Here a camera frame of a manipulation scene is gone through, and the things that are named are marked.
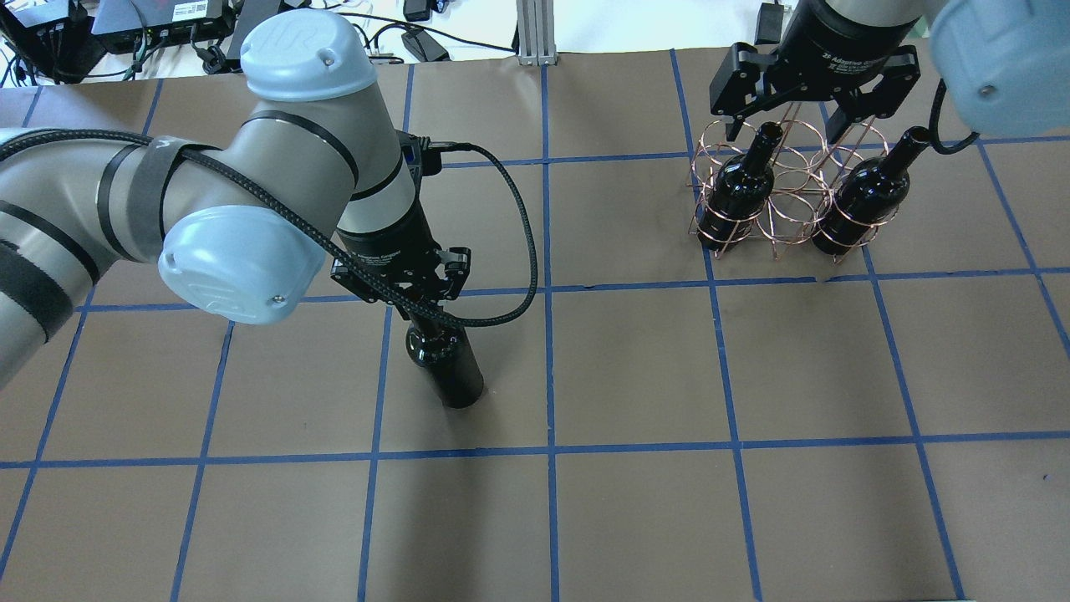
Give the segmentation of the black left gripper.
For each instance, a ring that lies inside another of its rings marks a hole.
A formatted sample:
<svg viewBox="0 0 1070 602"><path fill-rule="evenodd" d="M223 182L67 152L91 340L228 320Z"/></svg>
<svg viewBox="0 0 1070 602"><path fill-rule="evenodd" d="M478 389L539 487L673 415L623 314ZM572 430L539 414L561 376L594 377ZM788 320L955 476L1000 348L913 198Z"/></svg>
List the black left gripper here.
<svg viewBox="0 0 1070 602"><path fill-rule="evenodd" d="M406 319L413 314L442 319L440 302L455 300L467 284L471 249L441 247L424 213L406 213L374 232L356 232L340 223L336 233L360 269L385 279L391 291L421 306L418 312L402 309Z"/></svg>

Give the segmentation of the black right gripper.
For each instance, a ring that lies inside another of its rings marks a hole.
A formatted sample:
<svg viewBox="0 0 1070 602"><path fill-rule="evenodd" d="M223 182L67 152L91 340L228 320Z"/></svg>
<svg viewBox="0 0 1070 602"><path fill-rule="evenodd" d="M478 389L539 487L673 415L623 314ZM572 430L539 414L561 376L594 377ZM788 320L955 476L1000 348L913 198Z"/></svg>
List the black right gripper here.
<svg viewBox="0 0 1070 602"><path fill-rule="evenodd" d="M887 118L920 82L915 46L905 44L921 19L920 1L799 1L779 43L765 50L735 43L712 77L713 115L727 115L727 141L746 118L794 102L834 101L826 140L853 125Z"/></svg>

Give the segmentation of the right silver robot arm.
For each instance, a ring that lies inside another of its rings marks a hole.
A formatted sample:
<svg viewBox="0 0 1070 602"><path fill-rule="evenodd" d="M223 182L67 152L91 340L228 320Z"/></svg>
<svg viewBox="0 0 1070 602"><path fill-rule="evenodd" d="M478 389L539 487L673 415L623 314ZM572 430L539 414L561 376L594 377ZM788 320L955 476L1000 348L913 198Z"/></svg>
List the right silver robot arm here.
<svg viewBox="0 0 1070 602"><path fill-rule="evenodd" d="M931 60L964 125L1027 136L1067 126L1066 1L800 1L768 55L737 43L712 77L710 113L737 138L746 119L781 105L832 101L826 140L895 114L920 82L906 43L930 26Z"/></svg>

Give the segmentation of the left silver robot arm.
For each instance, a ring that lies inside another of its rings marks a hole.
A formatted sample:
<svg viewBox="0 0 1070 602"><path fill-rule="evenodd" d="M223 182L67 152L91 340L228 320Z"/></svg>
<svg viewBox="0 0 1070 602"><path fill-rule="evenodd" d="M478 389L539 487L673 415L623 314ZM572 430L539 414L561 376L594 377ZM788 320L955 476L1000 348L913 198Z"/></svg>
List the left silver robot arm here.
<svg viewBox="0 0 1070 602"><path fill-rule="evenodd" d="M471 253L440 247L416 152L395 129L358 32L291 10L241 49L253 113L219 149L172 136L3 129L3 384L117 262L155 264L175 296L242 324L289 317L343 243L364 298L412 285L438 305Z"/></svg>

